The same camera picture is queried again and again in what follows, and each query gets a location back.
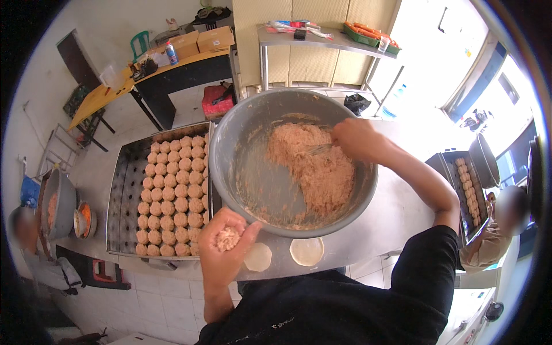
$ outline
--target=mixing bowl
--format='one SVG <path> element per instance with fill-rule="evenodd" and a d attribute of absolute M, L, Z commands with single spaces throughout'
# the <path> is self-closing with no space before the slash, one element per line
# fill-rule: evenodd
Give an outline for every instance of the mixing bowl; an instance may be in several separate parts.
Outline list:
<path fill-rule="evenodd" d="M 293 230 L 291 224 L 298 224 L 295 215 L 303 213 L 306 205 L 289 170 L 266 159 L 267 140 L 276 126 L 285 123 L 331 129 L 354 117 L 342 104 L 307 90 L 275 89 L 246 98 L 226 113 L 211 138 L 209 171 L 215 188 L 231 210 L 249 223 L 267 221 L 263 230 L 278 236 L 312 238 L 342 229 L 370 203 L 378 165 L 353 162 L 355 175 L 349 202 L 327 219 L 307 213 L 299 222 L 316 225 Z"/>

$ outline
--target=perforated metal tray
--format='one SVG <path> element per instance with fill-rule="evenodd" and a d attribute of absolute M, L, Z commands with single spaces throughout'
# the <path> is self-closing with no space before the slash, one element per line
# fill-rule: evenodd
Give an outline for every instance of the perforated metal tray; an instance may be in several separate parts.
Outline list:
<path fill-rule="evenodd" d="M 163 142 L 181 139 L 184 136 L 206 135 L 211 132 L 214 124 L 210 121 L 200 122 L 172 130 L 156 133 L 150 137 L 124 145 L 119 151 L 119 158 L 115 165 L 109 205 L 107 224 L 105 229 L 105 246 L 109 253 L 159 260 L 198 260 L 198 256 L 164 257 L 141 256 L 136 254 L 138 227 L 138 204 L 141 202 L 140 193 L 143 190 L 142 181 L 146 177 L 145 168 L 148 164 L 147 155 L 150 153 L 154 141 Z M 209 181 L 207 192 L 209 220 L 212 218 L 212 188 Z"/>
<path fill-rule="evenodd" d="M 475 198 L 479 206 L 479 217 L 481 223 L 478 226 L 474 226 L 474 219 L 470 214 L 468 208 L 468 200 L 462 188 L 462 182 L 460 181 L 460 174 L 458 173 L 458 167 L 456 166 L 456 159 L 463 158 L 468 172 L 470 173 L 471 181 L 475 189 Z M 489 215 L 487 214 L 487 205 L 485 204 L 485 195 L 479 182 L 479 175 L 473 165 L 473 162 L 468 151 L 448 151 L 443 153 L 437 153 L 426 163 L 437 170 L 443 175 L 450 185 L 453 186 L 458 198 L 460 199 L 460 224 L 462 231 L 462 244 L 468 245 L 480 232 L 485 228 L 489 221 Z"/>

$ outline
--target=green plastic chair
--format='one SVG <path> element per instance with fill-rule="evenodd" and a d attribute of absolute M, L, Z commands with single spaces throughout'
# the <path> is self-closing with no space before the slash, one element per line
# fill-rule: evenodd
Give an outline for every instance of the green plastic chair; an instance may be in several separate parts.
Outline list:
<path fill-rule="evenodd" d="M 140 43 L 140 49 L 142 51 L 138 55 L 136 54 L 136 48 L 134 48 L 134 42 L 136 40 Z M 140 32 L 130 40 L 130 47 L 134 53 L 134 60 L 132 62 L 136 63 L 136 60 L 150 48 L 150 34 L 147 31 Z"/>

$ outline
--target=water gallon bottle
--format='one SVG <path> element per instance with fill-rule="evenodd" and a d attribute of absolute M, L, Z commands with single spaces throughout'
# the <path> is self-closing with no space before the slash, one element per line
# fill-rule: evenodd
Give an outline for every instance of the water gallon bottle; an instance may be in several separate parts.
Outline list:
<path fill-rule="evenodd" d="M 174 50 L 174 47 L 170 42 L 167 42 L 165 51 L 167 52 L 167 57 L 169 58 L 171 65 L 176 65 L 178 63 L 178 56 L 176 55 L 176 50 Z"/>
<path fill-rule="evenodd" d="M 406 85 L 402 85 L 400 88 L 395 90 L 393 95 L 389 97 L 389 99 L 385 102 L 385 105 L 383 106 L 382 113 L 383 116 L 388 116 L 392 119 L 396 118 L 401 110 L 402 104 L 401 104 L 401 98 L 404 94 L 406 89 Z"/>

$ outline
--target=black plastic bag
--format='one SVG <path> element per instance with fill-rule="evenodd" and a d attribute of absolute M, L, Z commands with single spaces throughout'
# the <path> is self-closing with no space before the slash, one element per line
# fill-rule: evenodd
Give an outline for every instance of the black plastic bag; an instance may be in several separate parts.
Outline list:
<path fill-rule="evenodd" d="M 357 117 L 360 117 L 360 113 L 370 106 L 372 102 L 356 93 L 345 97 L 343 105 L 353 112 Z"/>

